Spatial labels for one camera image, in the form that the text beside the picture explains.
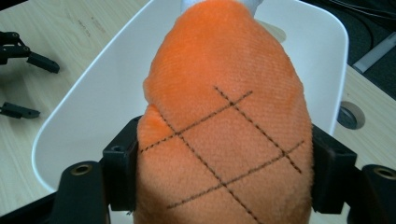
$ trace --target wooden table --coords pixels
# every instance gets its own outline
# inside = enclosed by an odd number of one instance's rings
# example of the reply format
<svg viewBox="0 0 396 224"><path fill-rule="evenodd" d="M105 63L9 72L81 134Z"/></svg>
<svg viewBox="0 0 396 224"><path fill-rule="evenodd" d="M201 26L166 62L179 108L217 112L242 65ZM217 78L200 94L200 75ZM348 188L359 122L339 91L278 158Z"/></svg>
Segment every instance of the wooden table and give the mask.
<svg viewBox="0 0 396 224"><path fill-rule="evenodd" d="M22 59L0 66L0 104L8 101L41 112L38 119L0 117L0 216L49 194L32 169L32 146L39 128L102 48L147 1L30 0L0 11L0 31L19 33L32 51L61 66L59 74ZM337 124L335 138L359 154L359 168L375 163L395 169L396 102L350 67L343 101L363 111L365 124L355 131ZM345 223L345 214L311 220L319 222Z"/></svg>

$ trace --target white bowl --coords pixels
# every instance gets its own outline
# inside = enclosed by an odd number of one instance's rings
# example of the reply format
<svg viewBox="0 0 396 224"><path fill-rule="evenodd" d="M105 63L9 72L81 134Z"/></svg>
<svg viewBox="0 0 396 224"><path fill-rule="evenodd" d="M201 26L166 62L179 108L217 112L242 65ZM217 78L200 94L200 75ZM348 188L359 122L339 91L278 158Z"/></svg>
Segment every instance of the white bowl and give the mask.
<svg viewBox="0 0 396 224"><path fill-rule="evenodd" d="M46 120L35 139L32 161L48 190L58 188L68 166L99 161L122 127L144 113L142 82L179 14L179 1L150 1L107 44ZM304 83L313 123L332 134L347 66L344 26L327 11L297 0L265 0L255 18L286 33L282 45ZM132 220L119 213L111 216L117 223Z"/></svg>

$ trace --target brass screw hole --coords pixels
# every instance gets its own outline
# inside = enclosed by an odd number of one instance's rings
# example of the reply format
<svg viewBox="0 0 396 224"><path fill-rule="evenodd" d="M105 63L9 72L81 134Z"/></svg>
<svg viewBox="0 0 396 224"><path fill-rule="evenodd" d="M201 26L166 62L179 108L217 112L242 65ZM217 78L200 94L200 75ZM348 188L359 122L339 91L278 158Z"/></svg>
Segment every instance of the brass screw hole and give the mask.
<svg viewBox="0 0 396 224"><path fill-rule="evenodd" d="M72 175L85 175L90 172L92 169L92 165L90 164L81 164L72 169Z"/></svg>
<svg viewBox="0 0 396 224"><path fill-rule="evenodd" d="M123 147L122 146L114 146L111 148L111 150L121 152L121 151L123 151Z"/></svg>
<svg viewBox="0 0 396 224"><path fill-rule="evenodd" d="M374 169L374 172L386 179L389 180L396 180L396 173L392 170L389 169L385 169L385 168L381 168L381 167L377 167Z"/></svg>

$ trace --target carrot plush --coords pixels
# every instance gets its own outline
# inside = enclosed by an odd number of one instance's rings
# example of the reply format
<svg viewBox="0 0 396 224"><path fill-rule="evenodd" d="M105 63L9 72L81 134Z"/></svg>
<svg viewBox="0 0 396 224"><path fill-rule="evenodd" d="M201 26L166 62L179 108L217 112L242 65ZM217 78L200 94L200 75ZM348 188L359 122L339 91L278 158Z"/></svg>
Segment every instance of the carrot plush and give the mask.
<svg viewBox="0 0 396 224"><path fill-rule="evenodd" d="M201 1L165 37L144 82L135 224L308 222L303 85L253 13Z"/></svg>

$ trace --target black object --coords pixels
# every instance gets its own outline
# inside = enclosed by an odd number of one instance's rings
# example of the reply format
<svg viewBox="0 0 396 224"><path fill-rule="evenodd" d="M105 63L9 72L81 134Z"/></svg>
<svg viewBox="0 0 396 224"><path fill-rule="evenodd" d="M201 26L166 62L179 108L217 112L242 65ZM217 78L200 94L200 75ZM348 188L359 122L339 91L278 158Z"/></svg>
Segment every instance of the black object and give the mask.
<svg viewBox="0 0 396 224"><path fill-rule="evenodd" d="M8 117L12 117L14 119L20 119L20 118L35 119L40 115L40 112L5 102L3 103L3 106L0 107L0 114Z"/></svg>
<svg viewBox="0 0 396 224"><path fill-rule="evenodd" d="M0 217L0 224L23 223L18 218L34 214L37 223L107 223L112 210L135 210L135 165L139 118L132 119L110 142L100 162L84 161L67 168L59 190L49 202L29 204ZM355 167L357 154L313 127L315 181L312 207L322 214L340 214L351 207L349 224L395 224L396 171L379 165Z"/></svg>
<svg viewBox="0 0 396 224"><path fill-rule="evenodd" d="M0 4L0 10L6 9L8 7L13 7L17 4L20 4L22 2L26 2L27 0L6 0L2 1Z"/></svg>
<svg viewBox="0 0 396 224"><path fill-rule="evenodd" d="M0 64L7 64L10 58L28 58L28 63L51 73L58 73L60 69L56 62L30 51L18 33L0 32Z"/></svg>

